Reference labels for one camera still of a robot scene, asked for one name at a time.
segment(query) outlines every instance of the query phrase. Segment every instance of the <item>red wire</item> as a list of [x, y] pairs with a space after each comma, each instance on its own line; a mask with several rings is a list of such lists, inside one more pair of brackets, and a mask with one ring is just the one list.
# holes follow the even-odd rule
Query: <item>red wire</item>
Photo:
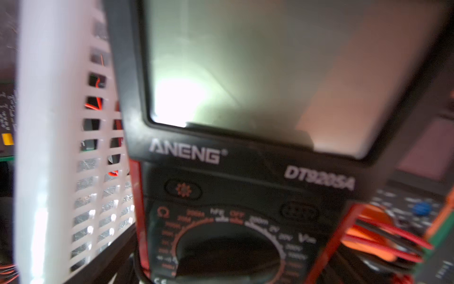
[[92, 109], [92, 110], [100, 110], [97, 107], [95, 107], [94, 105], [90, 105], [90, 104], [85, 104], [85, 107]]
[[394, 275], [393, 284], [413, 284], [413, 278], [410, 275], [404, 275], [402, 278]]
[[[117, 130], [121, 130], [122, 129], [122, 125], [121, 125], [121, 121], [120, 120], [115, 120], [115, 124], [117, 126]], [[123, 144], [123, 138], [118, 138], [118, 144], [119, 144], [119, 147], [121, 147], [121, 144]]]
[[404, 237], [412, 242], [414, 242], [415, 244], [419, 244], [420, 246], [426, 248], [426, 249], [433, 249], [434, 246], [429, 244], [428, 242], [426, 242], [425, 240], [423, 240], [422, 238], [420, 237], [417, 237], [407, 231], [404, 231], [402, 229], [399, 229], [399, 228], [396, 228], [390, 224], [386, 224], [386, 223], [382, 223], [382, 222], [379, 222], [379, 221], [374, 221], [374, 220], [371, 220], [371, 219], [367, 219], [367, 218], [362, 218], [362, 217], [358, 217], [358, 220], [361, 220], [361, 221], [364, 221], [366, 223], [369, 223], [369, 224], [372, 224], [374, 226], [377, 226], [377, 227], [381, 227], [387, 231], [389, 231], [390, 233], [392, 234], [398, 234], [399, 236], [401, 237]]
[[99, 110], [102, 110], [102, 109], [103, 109], [103, 104], [101, 103], [101, 98], [96, 97], [96, 101], [98, 102], [98, 108], [99, 108]]
[[391, 247], [379, 244], [379, 243], [371, 241], [369, 239], [364, 239], [364, 238], [356, 237], [356, 236], [352, 236], [352, 235], [345, 235], [342, 240], [349, 241], [349, 242], [354, 242], [354, 243], [358, 243], [358, 244], [365, 244], [365, 245], [368, 245], [368, 246], [370, 246], [372, 248], [380, 249], [382, 251], [385, 251], [385, 252], [388, 252], [388, 253], [392, 253], [395, 256], [398, 256], [398, 257], [400, 257], [402, 259], [406, 259], [406, 260], [409, 260], [409, 261], [413, 261], [413, 262], [417, 262], [417, 263], [423, 261], [423, 259], [420, 258], [417, 255], [408, 254], [408, 253], [405, 253], [405, 252], [403, 252], [401, 250], [398, 250], [398, 249], [395, 249], [395, 248], [391, 248]]
[[10, 280], [8, 280], [8, 281], [6, 281], [6, 282], [2, 282], [1, 284], [8, 284], [8, 283], [11, 283], [11, 282], [14, 281], [14, 279], [16, 279], [16, 278], [18, 278], [18, 277], [19, 277], [19, 275], [16, 275], [16, 276], [14, 276], [13, 278], [11, 278]]

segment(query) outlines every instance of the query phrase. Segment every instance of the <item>black wire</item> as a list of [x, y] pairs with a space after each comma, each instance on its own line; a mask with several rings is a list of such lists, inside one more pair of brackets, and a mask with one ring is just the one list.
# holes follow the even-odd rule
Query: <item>black wire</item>
[[143, 272], [143, 268], [140, 264], [140, 256], [139, 256], [139, 244], [136, 246], [136, 250], [134, 251], [134, 271], [136, 272], [137, 278], [145, 284], [154, 284], [150, 278], [148, 278], [145, 273]]
[[7, 279], [9, 277], [14, 277], [17, 274], [19, 274], [19, 272], [14, 272], [14, 273], [11, 273], [11, 274], [0, 274], [0, 279]]
[[0, 272], [8, 272], [8, 271], [12, 271], [12, 270], [15, 270], [16, 267], [10, 267], [10, 268], [5, 268], [5, 269], [0, 269]]
[[373, 233], [379, 234], [380, 236], [389, 239], [390, 241], [400, 245], [401, 247], [406, 248], [408, 251], [411, 251], [412, 253], [415, 253], [418, 256], [424, 256], [424, 252], [421, 249], [419, 249], [418, 247], [415, 247], [414, 245], [412, 245], [412, 243], [410, 241], [396, 237], [393, 234], [385, 232], [385, 231], [381, 230], [380, 228], [377, 228], [374, 225], [371, 225], [371, 224], [361, 221], [361, 220], [356, 220], [356, 225], [363, 227], [364, 229], [367, 229]]
[[384, 269], [388, 272], [394, 273], [394, 274], [410, 274], [411, 269], [404, 269], [402, 267], [393, 265], [389, 262], [386, 262], [382, 260], [381, 258], [364, 253], [362, 251], [355, 251], [355, 254], [362, 260], [362, 261], [368, 261], [371, 265], [376, 266], [380, 269]]
[[403, 269], [413, 269], [415, 267], [414, 262], [410, 262], [406, 259], [398, 258], [396, 261], [393, 262], [394, 265], [399, 266]]

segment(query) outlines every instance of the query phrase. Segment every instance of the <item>white plastic grille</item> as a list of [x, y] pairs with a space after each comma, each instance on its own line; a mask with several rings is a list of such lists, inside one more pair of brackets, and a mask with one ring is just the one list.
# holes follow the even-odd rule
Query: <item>white plastic grille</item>
[[[89, 49], [90, 54], [86, 59], [87, 84], [81, 95], [85, 97], [85, 103], [100, 98], [102, 109], [80, 106], [85, 109], [80, 112], [81, 151], [75, 173], [72, 245], [68, 252], [71, 275], [89, 263], [135, 221], [128, 155], [121, 122], [116, 121], [121, 119], [121, 113], [118, 109], [106, 21], [100, 1], [93, 0], [91, 3], [92, 24], [87, 31], [91, 34], [90, 41], [81, 46]], [[90, 86], [91, 75], [102, 77], [103, 82], [98, 87]], [[87, 125], [97, 126], [97, 120], [99, 129], [92, 127], [93, 130], [89, 130]], [[90, 144], [89, 149], [84, 147], [85, 144]], [[118, 176], [109, 175], [117, 172]]]

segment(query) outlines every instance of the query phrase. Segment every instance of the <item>multimeter display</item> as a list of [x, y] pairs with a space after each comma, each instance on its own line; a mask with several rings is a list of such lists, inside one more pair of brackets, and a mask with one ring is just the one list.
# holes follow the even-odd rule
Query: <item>multimeter display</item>
[[151, 119], [361, 159], [433, 42], [444, 5], [144, 1]]

